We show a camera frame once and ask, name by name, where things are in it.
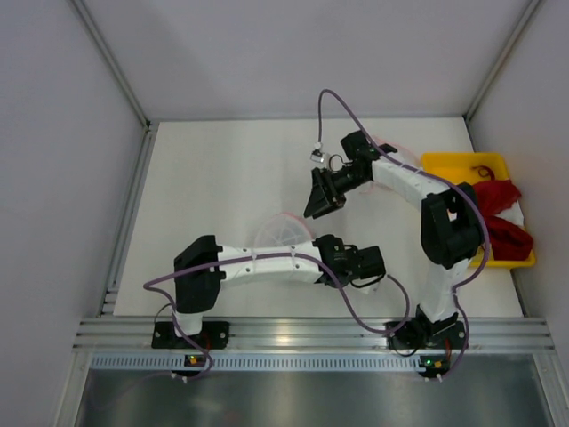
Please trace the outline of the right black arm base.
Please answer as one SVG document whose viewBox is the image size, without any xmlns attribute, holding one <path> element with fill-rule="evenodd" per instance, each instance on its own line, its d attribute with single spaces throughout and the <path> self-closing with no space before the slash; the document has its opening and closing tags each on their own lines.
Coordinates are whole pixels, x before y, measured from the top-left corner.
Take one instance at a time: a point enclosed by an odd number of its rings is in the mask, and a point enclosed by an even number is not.
<svg viewBox="0 0 569 427">
<path fill-rule="evenodd" d="M 416 315 L 388 338 L 390 350 L 459 350 L 466 339 L 464 324 L 455 313 L 449 318 L 431 322 L 417 309 Z"/>
</svg>

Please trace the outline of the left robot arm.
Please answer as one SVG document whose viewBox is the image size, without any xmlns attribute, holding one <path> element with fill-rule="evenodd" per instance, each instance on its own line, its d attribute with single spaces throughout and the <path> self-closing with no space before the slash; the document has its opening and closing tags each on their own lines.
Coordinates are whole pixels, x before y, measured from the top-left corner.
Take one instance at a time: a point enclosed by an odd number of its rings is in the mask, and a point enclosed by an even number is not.
<svg viewBox="0 0 569 427">
<path fill-rule="evenodd" d="M 214 235 L 198 238 L 173 261 L 175 334 L 198 335 L 203 316 L 211 310 L 224 286 L 257 282 L 300 282 L 334 287 L 355 280 L 383 278 L 386 269 L 380 248 L 359 249 L 332 234 L 292 246 L 233 247 L 217 243 Z"/>
</svg>

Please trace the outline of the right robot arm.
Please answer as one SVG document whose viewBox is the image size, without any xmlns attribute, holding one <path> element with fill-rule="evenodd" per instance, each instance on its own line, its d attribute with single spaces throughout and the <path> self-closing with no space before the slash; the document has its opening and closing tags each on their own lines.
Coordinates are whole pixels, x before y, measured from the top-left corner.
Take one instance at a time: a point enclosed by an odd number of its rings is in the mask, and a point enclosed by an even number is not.
<svg viewBox="0 0 569 427">
<path fill-rule="evenodd" d="M 473 186 L 424 172 L 391 145 L 373 146 L 361 131 L 348 134 L 341 146 L 347 164 L 336 171 L 311 170 L 303 216 L 317 219 L 341 209 L 347 193 L 368 182 L 396 192 L 421 215 L 420 242 L 429 271 L 418 312 L 435 325 L 457 317 L 454 297 L 468 282 L 464 274 L 478 248 L 489 242 Z"/>
</svg>

